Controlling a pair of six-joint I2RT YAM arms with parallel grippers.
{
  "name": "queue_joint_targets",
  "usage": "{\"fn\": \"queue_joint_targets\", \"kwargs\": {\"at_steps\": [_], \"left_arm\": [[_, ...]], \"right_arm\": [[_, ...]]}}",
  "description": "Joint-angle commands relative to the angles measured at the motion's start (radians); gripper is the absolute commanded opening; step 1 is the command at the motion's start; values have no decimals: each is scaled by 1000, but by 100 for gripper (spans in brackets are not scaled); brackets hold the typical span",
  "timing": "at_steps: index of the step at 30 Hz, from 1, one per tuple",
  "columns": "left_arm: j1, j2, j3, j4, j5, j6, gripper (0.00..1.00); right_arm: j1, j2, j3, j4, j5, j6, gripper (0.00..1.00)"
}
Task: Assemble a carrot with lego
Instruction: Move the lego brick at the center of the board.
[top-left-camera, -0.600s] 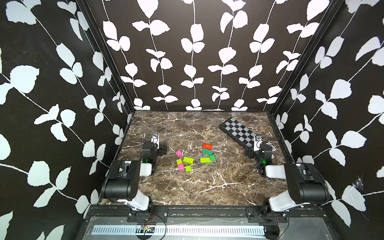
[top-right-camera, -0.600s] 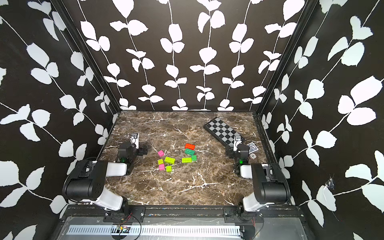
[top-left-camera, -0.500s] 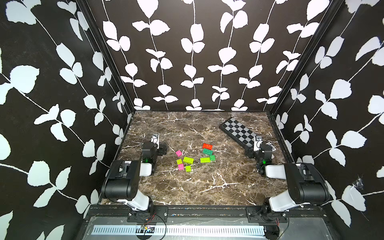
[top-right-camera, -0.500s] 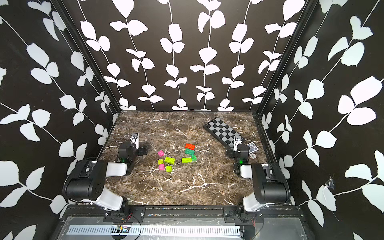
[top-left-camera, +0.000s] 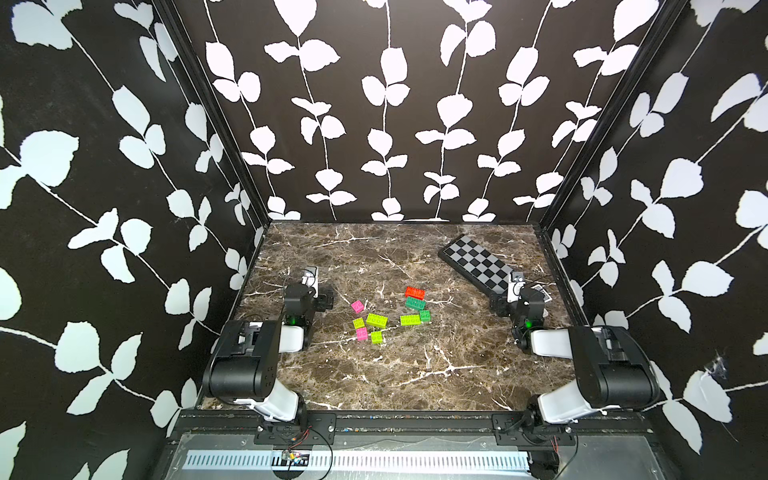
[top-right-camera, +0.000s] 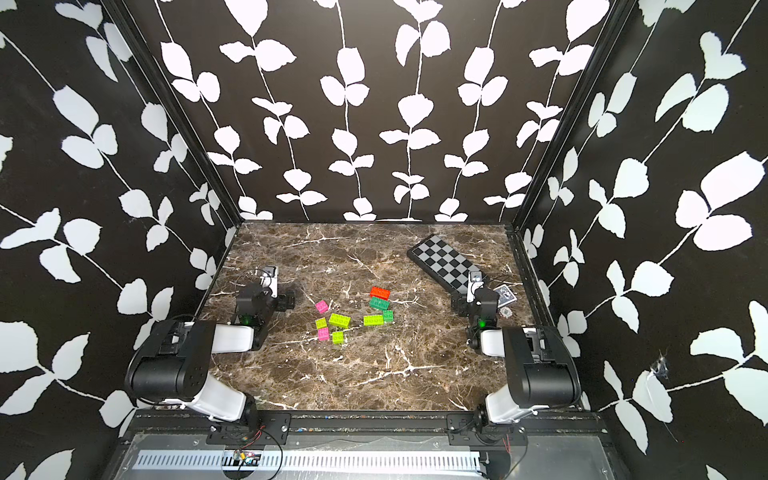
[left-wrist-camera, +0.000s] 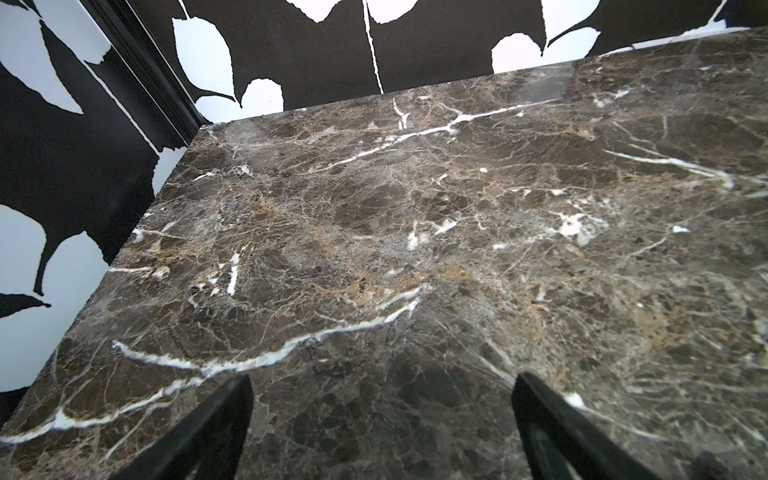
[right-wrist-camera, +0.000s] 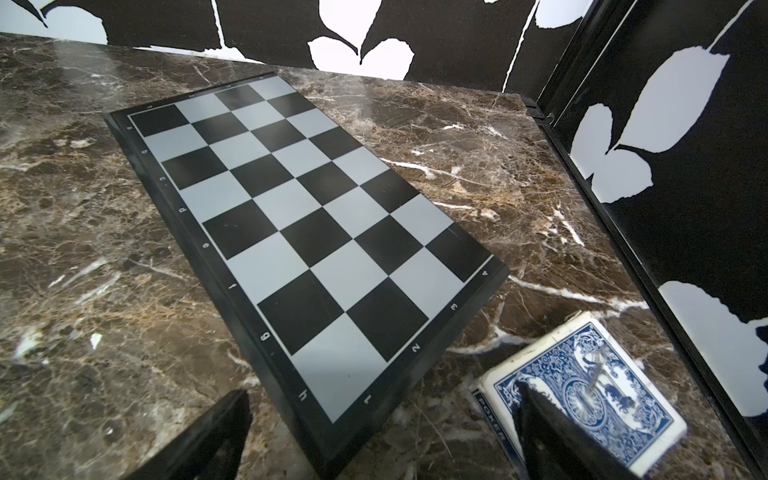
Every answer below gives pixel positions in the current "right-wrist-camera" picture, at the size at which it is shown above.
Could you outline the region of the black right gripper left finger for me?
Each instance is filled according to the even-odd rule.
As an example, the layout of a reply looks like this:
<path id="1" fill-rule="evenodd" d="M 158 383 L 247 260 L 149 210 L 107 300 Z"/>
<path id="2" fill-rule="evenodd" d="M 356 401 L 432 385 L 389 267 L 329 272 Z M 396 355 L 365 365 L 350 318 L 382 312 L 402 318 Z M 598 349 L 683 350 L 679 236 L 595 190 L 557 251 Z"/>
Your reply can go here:
<path id="1" fill-rule="evenodd" d="M 234 479 L 252 414 L 249 395 L 232 390 L 128 479 Z"/>

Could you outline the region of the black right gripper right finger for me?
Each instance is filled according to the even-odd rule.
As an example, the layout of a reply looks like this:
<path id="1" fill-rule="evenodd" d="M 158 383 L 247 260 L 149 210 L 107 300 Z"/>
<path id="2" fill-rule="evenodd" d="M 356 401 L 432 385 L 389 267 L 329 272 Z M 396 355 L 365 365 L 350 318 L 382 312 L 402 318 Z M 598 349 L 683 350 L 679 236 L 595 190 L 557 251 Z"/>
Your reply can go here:
<path id="1" fill-rule="evenodd" d="M 528 384 L 516 382 L 515 429 L 531 479 L 635 479 L 587 432 Z"/>

